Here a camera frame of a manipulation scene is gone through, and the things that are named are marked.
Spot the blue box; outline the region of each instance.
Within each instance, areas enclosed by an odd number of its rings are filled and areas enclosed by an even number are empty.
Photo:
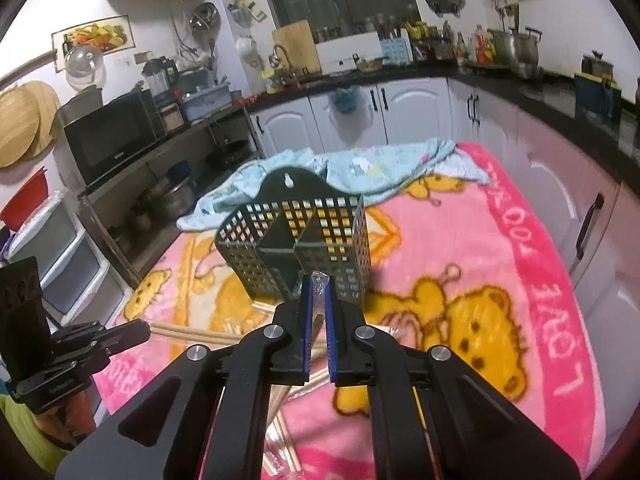
[[[180,107],[189,122],[210,116],[230,104],[229,83],[201,90],[180,101]]]

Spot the white cabinet door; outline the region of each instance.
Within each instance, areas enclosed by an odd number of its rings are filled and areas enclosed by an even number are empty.
[[[336,110],[331,93],[309,99],[327,152],[386,145],[378,88],[375,85],[355,88],[356,109],[348,114]]]
[[[251,120],[267,156],[303,148],[311,148],[314,153],[324,152],[306,97],[251,114]]]
[[[577,283],[607,227],[618,184],[561,134],[522,111],[518,117],[518,150],[511,158],[514,181],[546,226]],[[578,234],[598,194],[604,204],[594,209],[580,259]]]
[[[478,142],[488,149],[511,175],[513,152],[518,140],[518,108],[478,89],[471,109],[471,116],[476,118]]]
[[[447,80],[405,79],[379,84],[389,144],[451,139]]]
[[[478,142],[472,104],[476,89],[455,79],[449,79],[449,101],[451,102],[451,126],[456,142]]]
[[[575,289],[598,364],[607,436],[640,400],[640,201],[626,187]]]

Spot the wall picture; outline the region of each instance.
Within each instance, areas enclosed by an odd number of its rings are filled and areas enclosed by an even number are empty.
[[[135,47],[129,16],[125,14],[103,18],[54,32],[51,35],[51,44],[53,49],[58,51],[55,60],[56,72],[65,69],[66,54],[76,45],[83,43],[92,44],[103,54]]]

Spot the black countertop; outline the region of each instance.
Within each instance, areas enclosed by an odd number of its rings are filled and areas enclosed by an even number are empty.
[[[524,110],[558,131],[597,162],[617,182],[627,184],[640,196],[640,127],[629,111],[623,110],[620,124],[604,121],[576,107],[573,81],[564,76],[545,75],[541,82],[524,82],[510,75],[488,76],[459,69],[450,62],[384,67],[378,72],[350,72],[326,76],[277,94],[263,94],[246,106],[256,113],[295,99],[348,85],[367,85],[391,80],[447,77],[490,92]]]

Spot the wooden cutting board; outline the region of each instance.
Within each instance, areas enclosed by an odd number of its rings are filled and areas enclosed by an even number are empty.
[[[274,44],[280,44],[287,50],[293,65],[298,68],[306,67],[310,74],[321,72],[318,51],[307,20],[277,28],[271,32],[271,36]],[[286,66],[284,54],[278,51],[278,57],[282,59],[282,65]]]
[[[38,101],[31,92],[18,87],[0,94],[0,168],[24,155],[39,126]]]
[[[22,158],[31,158],[39,155],[52,139],[58,136],[60,124],[54,121],[56,111],[60,108],[60,100],[56,91],[48,84],[42,81],[29,81],[22,85],[22,88],[28,90],[38,101],[40,109],[40,127],[35,139],[29,146],[27,152]]]

